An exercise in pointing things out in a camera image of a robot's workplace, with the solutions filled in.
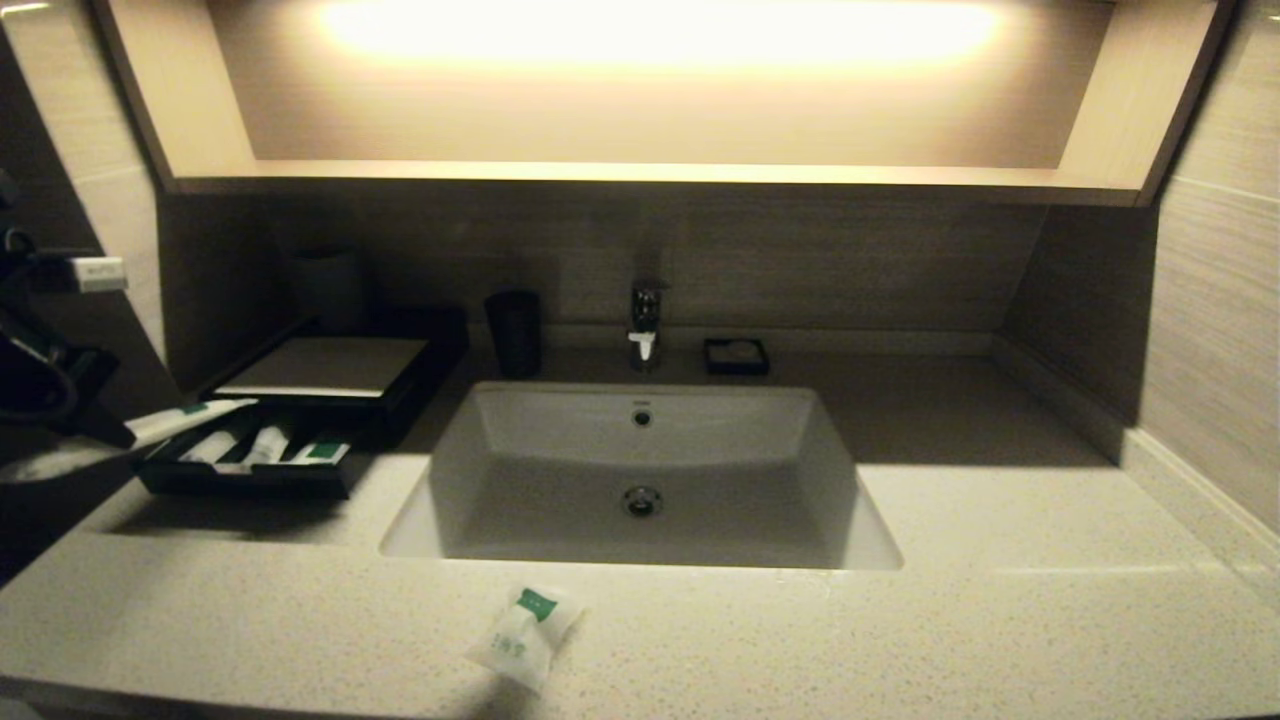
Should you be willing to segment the long clear toothbrush packet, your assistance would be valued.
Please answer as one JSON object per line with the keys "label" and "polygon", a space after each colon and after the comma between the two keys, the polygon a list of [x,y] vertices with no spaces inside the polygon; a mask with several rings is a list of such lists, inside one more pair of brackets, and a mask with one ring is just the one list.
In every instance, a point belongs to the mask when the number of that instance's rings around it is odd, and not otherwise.
{"label": "long clear toothbrush packet", "polygon": [[256,398],[219,398],[128,420],[125,427],[133,433],[134,441],[123,448],[87,436],[70,437],[51,450],[0,468],[0,486],[31,484],[65,477],[82,468],[161,443],[257,402]]}

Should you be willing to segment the white sachet green label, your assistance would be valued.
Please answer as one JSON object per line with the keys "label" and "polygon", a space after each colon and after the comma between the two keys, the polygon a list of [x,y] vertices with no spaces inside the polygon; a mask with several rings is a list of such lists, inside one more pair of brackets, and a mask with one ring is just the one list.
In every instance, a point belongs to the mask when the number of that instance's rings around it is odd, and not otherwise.
{"label": "white sachet green label", "polygon": [[503,611],[463,657],[538,693],[584,610],[580,598],[558,588],[512,585]]}

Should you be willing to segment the black amenity drawer box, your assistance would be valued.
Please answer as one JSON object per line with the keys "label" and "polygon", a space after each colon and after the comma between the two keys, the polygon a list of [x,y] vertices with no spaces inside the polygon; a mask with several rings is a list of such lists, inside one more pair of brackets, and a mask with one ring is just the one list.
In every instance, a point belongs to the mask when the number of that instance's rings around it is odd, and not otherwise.
{"label": "black amenity drawer box", "polygon": [[202,398],[256,398],[312,429],[343,428],[360,448],[396,447],[470,347],[452,305],[376,310],[366,325],[325,334],[307,322],[218,375]]}

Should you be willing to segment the white tube packet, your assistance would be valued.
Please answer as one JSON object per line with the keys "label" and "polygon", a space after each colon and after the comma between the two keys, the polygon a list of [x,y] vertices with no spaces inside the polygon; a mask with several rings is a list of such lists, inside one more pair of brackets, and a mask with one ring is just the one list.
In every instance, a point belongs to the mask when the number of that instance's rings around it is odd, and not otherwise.
{"label": "white tube packet", "polygon": [[215,430],[179,456],[180,462],[216,464],[244,437],[247,430],[223,428]]}
{"label": "white tube packet", "polygon": [[255,436],[242,462],[246,466],[278,464],[291,443],[291,436],[292,429],[287,424],[278,423],[262,427]]}

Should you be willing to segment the grey cup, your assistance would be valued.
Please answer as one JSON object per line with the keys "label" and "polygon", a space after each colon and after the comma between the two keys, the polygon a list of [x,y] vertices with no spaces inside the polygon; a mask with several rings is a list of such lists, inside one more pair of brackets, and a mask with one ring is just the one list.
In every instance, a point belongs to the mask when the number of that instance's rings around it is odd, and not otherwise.
{"label": "grey cup", "polygon": [[288,258],[296,292],[321,331],[361,329],[369,318],[365,274],[355,249],[321,247]]}

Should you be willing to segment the black cup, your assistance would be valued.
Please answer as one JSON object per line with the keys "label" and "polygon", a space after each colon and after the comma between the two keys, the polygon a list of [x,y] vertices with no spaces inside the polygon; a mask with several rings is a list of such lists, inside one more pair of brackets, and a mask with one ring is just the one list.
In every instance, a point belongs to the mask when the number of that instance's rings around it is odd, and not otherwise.
{"label": "black cup", "polygon": [[541,306],[536,293],[509,290],[484,301],[499,372],[511,379],[535,377],[541,369]]}

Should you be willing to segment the chrome faucet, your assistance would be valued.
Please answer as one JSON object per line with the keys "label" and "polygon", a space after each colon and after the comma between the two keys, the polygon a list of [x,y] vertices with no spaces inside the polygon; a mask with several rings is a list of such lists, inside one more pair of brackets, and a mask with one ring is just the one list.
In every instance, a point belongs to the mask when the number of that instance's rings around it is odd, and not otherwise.
{"label": "chrome faucet", "polygon": [[630,290],[630,318],[626,329],[628,361],[635,372],[654,372],[660,365],[660,313],[671,286],[659,281],[637,281]]}

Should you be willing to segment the white sink basin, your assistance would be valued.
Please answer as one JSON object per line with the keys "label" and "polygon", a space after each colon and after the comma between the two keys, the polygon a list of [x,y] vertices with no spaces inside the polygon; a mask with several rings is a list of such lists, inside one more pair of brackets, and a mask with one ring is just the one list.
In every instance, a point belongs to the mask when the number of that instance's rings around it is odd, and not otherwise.
{"label": "white sink basin", "polygon": [[[666,505],[630,518],[626,489]],[[396,559],[899,571],[806,388],[476,384],[388,529]]]}

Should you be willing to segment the black soap dish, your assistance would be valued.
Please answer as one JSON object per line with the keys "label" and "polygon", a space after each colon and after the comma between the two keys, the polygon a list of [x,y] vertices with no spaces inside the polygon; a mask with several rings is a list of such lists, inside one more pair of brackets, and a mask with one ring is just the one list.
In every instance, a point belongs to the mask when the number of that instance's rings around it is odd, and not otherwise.
{"label": "black soap dish", "polygon": [[703,357],[712,375],[764,377],[771,374],[765,346],[755,338],[705,338]]}

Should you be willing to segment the warm light strip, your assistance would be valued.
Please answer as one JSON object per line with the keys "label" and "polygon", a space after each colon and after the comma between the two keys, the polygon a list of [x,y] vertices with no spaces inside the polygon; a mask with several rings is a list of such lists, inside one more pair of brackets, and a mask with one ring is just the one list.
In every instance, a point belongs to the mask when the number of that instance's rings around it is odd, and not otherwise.
{"label": "warm light strip", "polygon": [[980,51],[1007,13],[984,0],[328,0],[347,51],[497,72],[832,70]]}

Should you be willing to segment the wooden wall shelf niche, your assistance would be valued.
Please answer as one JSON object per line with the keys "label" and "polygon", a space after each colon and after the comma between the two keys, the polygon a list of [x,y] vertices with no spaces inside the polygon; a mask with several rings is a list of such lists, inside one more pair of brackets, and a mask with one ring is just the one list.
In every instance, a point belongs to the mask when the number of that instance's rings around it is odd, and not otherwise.
{"label": "wooden wall shelf niche", "polygon": [[984,0],[980,51],[832,70],[497,72],[335,45],[328,0],[95,0],[183,193],[305,181],[794,187],[1143,206],[1236,0]]}

